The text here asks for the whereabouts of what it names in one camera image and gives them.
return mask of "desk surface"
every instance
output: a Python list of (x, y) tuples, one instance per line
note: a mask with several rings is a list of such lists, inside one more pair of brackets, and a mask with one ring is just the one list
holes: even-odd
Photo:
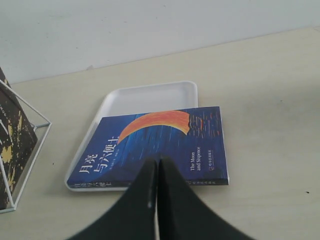
[(230, 185), (194, 187), (200, 198), (258, 240), (318, 239), (319, 62), (320, 32), (305, 28), (14, 84), (53, 125), (1, 239), (65, 239), (102, 215), (122, 192), (70, 192), (64, 177), (103, 98), (182, 80), (223, 118)]

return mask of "white plastic tray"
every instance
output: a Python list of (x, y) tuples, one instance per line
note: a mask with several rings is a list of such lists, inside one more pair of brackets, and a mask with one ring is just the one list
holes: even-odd
[(197, 107), (198, 90), (197, 85), (192, 81), (120, 88), (112, 91), (103, 100), (80, 144), (66, 173), (65, 185), (75, 192), (122, 191), (126, 189), (123, 187), (70, 188), (67, 184), (70, 174), (88, 145), (101, 118)]

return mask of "white wire frame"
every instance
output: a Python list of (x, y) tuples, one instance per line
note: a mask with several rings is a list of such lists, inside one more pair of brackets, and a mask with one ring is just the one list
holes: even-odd
[(27, 180), (28, 180), (28, 178), (30, 176), (31, 170), (32, 170), (32, 168), (33, 168), (33, 166), (34, 166), (34, 164), (36, 162), (38, 154), (39, 154), (39, 152), (40, 152), (40, 150), (41, 150), (41, 148), (42, 148), (42, 146), (43, 146), (43, 144), (44, 144), (44, 142), (45, 142), (45, 140), (47, 138), (49, 130), (50, 130), (51, 126), (52, 126), (52, 122), (47, 117), (45, 117), (41, 112), (39, 112), (37, 109), (35, 109), (35, 107), (33, 107), (25, 99), (23, 99), (19, 94), (17, 94), (12, 88), (10, 88), (7, 84), (5, 84), (3, 81), (0, 80), (0, 84), (2, 84), (5, 88), (7, 88), (11, 93), (13, 93), (18, 99), (20, 99), (22, 102), (24, 102), (30, 109), (32, 109), (36, 114), (38, 114), (45, 121), (45, 123), (43, 123), (43, 124), (38, 124), (38, 125), (32, 124), (34, 132), (36, 132), (37, 129), (46, 128), (46, 130), (45, 130), (45, 132), (44, 132), (44, 134), (42, 136), (40, 144), (38, 144), (37, 147), (33, 150), (33, 151), (35, 151), (35, 153), (33, 155), (33, 158), (32, 159), (28, 159), (28, 161), (31, 161), (31, 164), (30, 164), (30, 167), (27, 170), (25, 178), (24, 179), (19, 179), (19, 181), (23, 180), (23, 183), (21, 185), (21, 188), (19, 190), (19, 193), (18, 193), (15, 201), (14, 201), (12, 193), (10, 191), (10, 186), (9, 186), (8, 178), (7, 178), (7, 175), (6, 175), (6, 172), (5, 172), (4, 163), (3, 163), (3, 160), (2, 160), (1, 155), (0, 155), (0, 170), (1, 170), (2, 177), (3, 177), (3, 181), (4, 181), (6, 193), (7, 193), (7, 196), (8, 196), (8, 200), (9, 200), (9, 203), (10, 203), (10, 207), (0, 210), (0, 214), (1, 214), (1, 213), (12, 212), (12, 211), (15, 211), (17, 209), (18, 202), (19, 202), (19, 200), (21, 198), (21, 195), (22, 195), (23, 190), (24, 190), (24, 188), (26, 186), (26, 183), (27, 183)]

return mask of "book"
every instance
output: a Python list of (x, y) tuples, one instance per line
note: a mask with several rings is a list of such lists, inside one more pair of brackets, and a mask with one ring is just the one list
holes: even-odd
[[(0, 81), (11, 87), (1, 68)], [(34, 127), (27, 119), (17, 97), (0, 84), (0, 154), (11, 194), (37, 140)], [(6, 209), (8, 204), (5, 180), (0, 171), (0, 210)]]
[(220, 108), (103, 117), (66, 183), (128, 187), (147, 157), (170, 157), (189, 185), (228, 185)]

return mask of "white wall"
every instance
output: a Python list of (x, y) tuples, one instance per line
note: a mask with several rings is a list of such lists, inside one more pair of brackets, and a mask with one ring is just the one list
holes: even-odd
[(0, 66), (16, 83), (316, 25), (319, 0), (7, 0)]

